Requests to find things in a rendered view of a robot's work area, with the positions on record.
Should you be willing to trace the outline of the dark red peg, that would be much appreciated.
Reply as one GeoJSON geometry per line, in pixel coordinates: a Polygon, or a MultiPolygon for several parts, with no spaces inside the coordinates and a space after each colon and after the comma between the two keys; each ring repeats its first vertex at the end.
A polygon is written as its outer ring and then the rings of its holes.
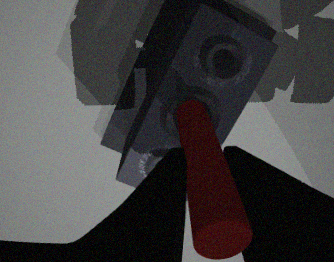
{"type": "Polygon", "coordinates": [[[187,203],[194,249],[207,259],[229,259],[252,241],[252,228],[206,106],[178,108],[180,146],[187,158],[187,203]]]}

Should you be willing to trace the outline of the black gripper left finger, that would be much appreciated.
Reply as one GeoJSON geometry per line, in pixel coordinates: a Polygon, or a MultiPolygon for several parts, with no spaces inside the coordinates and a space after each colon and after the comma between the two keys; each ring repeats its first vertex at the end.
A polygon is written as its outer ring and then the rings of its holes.
{"type": "Polygon", "coordinates": [[[119,207],[69,244],[0,241],[0,262],[182,262],[187,158],[171,148],[119,207]]]}

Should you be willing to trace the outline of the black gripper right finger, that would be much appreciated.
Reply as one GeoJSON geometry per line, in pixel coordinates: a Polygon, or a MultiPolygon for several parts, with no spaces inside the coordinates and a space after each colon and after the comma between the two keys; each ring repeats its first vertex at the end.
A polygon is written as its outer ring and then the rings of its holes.
{"type": "Polygon", "coordinates": [[[224,147],[252,228],[244,262],[334,262],[334,199],[239,147],[224,147]]]}

